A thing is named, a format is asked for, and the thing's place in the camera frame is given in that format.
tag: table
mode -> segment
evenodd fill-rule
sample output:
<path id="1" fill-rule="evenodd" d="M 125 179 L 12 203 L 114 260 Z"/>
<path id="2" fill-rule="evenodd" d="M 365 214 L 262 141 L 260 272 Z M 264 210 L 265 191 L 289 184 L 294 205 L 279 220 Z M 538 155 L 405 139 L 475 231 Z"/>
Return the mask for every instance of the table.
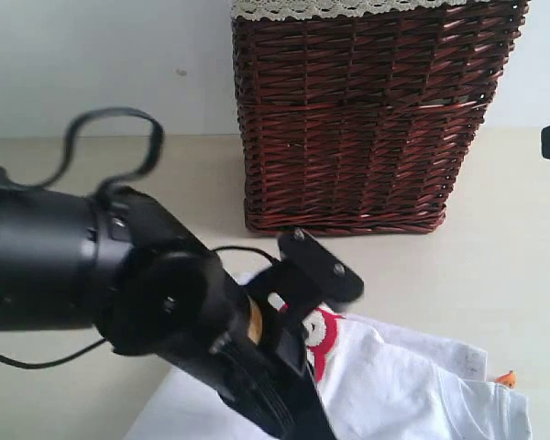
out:
<path id="1" fill-rule="evenodd" d="M 88 193 L 144 152 L 138 137 L 88 138 L 59 189 Z M 443 226 L 428 236 L 355 236 L 323 243 L 366 283 L 353 312 L 462 339 L 489 351 L 489 371 L 515 369 L 531 400 L 536 438 L 550 440 L 550 161 L 539 130 L 484 128 L 471 148 Z M 0 164 L 21 182 L 55 167 L 58 139 L 0 140 Z M 170 137 L 159 169 L 137 185 L 165 204 L 209 247 L 276 252 L 245 230 L 244 166 L 238 137 Z M 260 258 L 224 254 L 232 272 Z M 95 332 L 0 334 L 0 352 L 58 358 Z M 169 367 L 108 349 L 52 371 L 0 366 L 0 438 L 120 439 Z"/>

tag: white t-shirt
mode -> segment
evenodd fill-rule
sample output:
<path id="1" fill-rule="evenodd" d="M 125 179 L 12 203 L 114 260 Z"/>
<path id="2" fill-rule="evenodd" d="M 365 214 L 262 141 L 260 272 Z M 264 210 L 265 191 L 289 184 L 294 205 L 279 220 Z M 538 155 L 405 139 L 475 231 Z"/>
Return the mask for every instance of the white t-shirt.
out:
<path id="1" fill-rule="evenodd" d="M 306 326 L 318 388 L 339 440 L 531 438 L 526 399 L 484 381 L 481 350 L 327 310 Z M 175 369 L 126 440 L 269 438 Z"/>

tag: white wall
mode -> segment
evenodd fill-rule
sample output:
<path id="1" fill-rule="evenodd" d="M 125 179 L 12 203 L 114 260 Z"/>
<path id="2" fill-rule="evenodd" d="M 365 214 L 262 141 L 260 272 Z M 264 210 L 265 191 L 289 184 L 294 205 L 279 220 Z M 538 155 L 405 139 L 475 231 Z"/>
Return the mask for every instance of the white wall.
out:
<path id="1" fill-rule="evenodd" d="M 59 136 L 105 105 L 140 107 L 171 133 L 236 133 L 229 3 L 0 0 L 0 138 Z M 550 0 L 532 1 L 488 122 L 550 123 Z M 92 133 L 142 127 L 108 121 Z"/>

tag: brown wicker basket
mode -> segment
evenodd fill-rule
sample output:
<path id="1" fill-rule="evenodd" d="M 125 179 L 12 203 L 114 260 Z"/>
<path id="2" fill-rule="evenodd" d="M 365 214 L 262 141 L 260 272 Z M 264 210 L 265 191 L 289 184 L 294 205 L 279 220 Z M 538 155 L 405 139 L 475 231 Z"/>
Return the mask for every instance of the brown wicker basket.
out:
<path id="1" fill-rule="evenodd" d="M 434 231 L 528 1 L 235 19 L 247 227 Z"/>

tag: white lace trim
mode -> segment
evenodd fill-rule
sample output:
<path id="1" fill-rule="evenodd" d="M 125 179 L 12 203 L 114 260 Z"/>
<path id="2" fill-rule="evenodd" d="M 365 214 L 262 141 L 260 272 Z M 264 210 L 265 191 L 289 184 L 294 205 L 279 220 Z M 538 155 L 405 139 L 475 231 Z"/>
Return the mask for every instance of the white lace trim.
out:
<path id="1" fill-rule="evenodd" d="M 382 14 L 442 5 L 460 6 L 471 1 L 486 3 L 491 0 L 234 0 L 232 17 L 247 20 L 363 17 L 367 13 Z"/>

